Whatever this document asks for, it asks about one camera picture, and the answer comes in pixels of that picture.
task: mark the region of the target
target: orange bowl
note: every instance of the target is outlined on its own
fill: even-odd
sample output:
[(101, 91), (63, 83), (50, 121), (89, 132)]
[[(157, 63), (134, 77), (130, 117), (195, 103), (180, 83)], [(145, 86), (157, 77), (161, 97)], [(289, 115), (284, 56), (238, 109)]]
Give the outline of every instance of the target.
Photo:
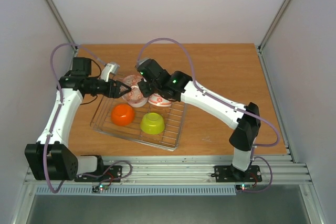
[(135, 112), (128, 104), (118, 104), (111, 113), (112, 123), (118, 126), (126, 126), (133, 122)]

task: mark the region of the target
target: gray floor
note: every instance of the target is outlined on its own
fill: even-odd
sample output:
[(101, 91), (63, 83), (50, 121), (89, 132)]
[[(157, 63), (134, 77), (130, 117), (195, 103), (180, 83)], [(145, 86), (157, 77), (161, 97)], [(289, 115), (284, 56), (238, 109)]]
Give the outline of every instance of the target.
[(310, 223), (298, 186), (237, 196), (36, 196), (30, 223)]

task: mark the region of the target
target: red wire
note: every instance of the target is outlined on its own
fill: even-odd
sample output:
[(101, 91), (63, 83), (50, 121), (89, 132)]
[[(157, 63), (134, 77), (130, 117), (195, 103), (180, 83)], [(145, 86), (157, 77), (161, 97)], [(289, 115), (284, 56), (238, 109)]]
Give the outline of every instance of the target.
[(255, 180), (255, 183), (254, 183), (254, 185), (252, 186), (252, 187), (254, 188), (254, 187), (256, 187), (257, 184), (258, 184), (258, 179), (257, 179), (256, 175), (254, 175), (253, 173), (250, 173), (250, 175), (251, 175), (251, 176), (254, 178), (254, 180)]
[(112, 181), (113, 181), (114, 177), (113, 177), (113, 175), (112, 175), (112, 174), (110, 174), (110, 173), (106, 173), (106, 174), (108, 174), (108, 175), (110, 175), (110, 176), (111, 176), (110, 183), (109, 183), (109, 185), (107, 186), (107, 187), (109, 187), (109, 186), (112, 184)]

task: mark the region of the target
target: black mounting base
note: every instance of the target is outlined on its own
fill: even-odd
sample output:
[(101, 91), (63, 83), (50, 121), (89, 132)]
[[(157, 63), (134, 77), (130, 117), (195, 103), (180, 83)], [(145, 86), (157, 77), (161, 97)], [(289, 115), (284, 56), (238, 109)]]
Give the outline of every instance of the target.
[[(104, 165), (104, 168), (103, 168), (103, 171), (105, 171), (109, 166), (108, 165)], [(117, 178), (120, 178), (122, 176), (122, 166), (121, 165), (113, 165), (108, 173), (110, 173), (114, 180), (112, 183), (115, 183), (115, 182), (120, 182), (120, 179), (117, 179)], [(110, 178), (110, 175), (109, 174), (104, 174), (103, 176), (99, 177), (99, 178), (94, 178), (94, 177), (89, 177), (89, 176), (81, 176), (81, 177), (76, 177), (75, 178), (75, 182), (101, 182), (102, 180), (104, 179), (109, 179)]]
[(212, 177), (216, 178), (218, 183), (232, 183), (232, 182), (255, 182), (255, 179), (251, 176), (250, 173), (254, 174), (257, 178), (257, 182), (262, 181), (260, 168), (258, 165), (250, 165), (250, 167), (245, 171), (245, 176), (241, 181), (238, 181), (234, 178), (232, 169), (230, 165), (217, 165), (215, 166), (215, 173), (211, 174)]

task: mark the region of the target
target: gray wall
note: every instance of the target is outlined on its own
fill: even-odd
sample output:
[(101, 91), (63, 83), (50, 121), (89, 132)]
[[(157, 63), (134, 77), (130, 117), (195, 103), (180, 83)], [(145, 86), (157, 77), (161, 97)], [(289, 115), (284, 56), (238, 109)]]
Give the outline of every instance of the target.
[[(44, 0), (0, 0), (0, 6), (0, 223), (9, 223), (28, 168), (25, 146), (41, 133), (56, 96), (49, 55), (66, 40)], [(60, 50), (58, 73), (70, 55)]]
[(283, 0), (54, 0), (78, 43), (260, 43)]
[(264, 50), (285, 129), (335, 223), (336, 0), (293, 0)]

